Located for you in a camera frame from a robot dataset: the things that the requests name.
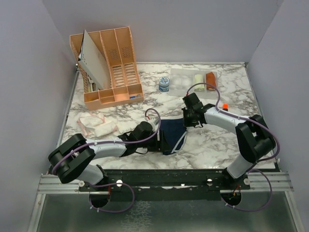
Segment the navy blue underwear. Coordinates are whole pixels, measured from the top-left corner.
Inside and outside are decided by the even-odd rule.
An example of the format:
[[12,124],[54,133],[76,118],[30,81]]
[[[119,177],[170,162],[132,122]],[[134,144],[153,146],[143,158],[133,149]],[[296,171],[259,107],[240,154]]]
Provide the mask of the navy blue underwear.
[[182,150],[187,137],[187,128],[182,116],[161,118],[160,130],[169,145],[169,149],[162,152],[163,155],[172,155]]

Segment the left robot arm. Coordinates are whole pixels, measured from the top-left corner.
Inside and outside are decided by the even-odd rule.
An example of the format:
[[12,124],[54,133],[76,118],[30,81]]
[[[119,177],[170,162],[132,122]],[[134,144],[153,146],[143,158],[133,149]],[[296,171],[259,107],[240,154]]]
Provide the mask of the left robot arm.
[[76,179],[89,183],[97,191],[103,190],[107,184],[107,174],[101,165],[91,165],[90,162],[95,157],[129,156],[139,148],[150,152],[167,152],[170,145],[164,132],[155,128],[143,121],[134,130],[112,141],[87,140],[77,133],[48,156],[52,174],[58,176],[63,184]]

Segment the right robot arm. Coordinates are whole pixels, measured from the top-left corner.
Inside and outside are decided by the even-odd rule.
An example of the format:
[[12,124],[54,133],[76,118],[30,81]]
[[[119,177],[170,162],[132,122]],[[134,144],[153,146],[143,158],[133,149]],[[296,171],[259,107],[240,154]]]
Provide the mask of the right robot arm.
[[276,146],[274,136],[260,115],[237,116],[211,103],[203,105],[195,93],[185,96],[183,102],[185,127],[210,124],[236,135],[239,155],[223,170],[222,184],[227,189],[237,186],[239,178]]

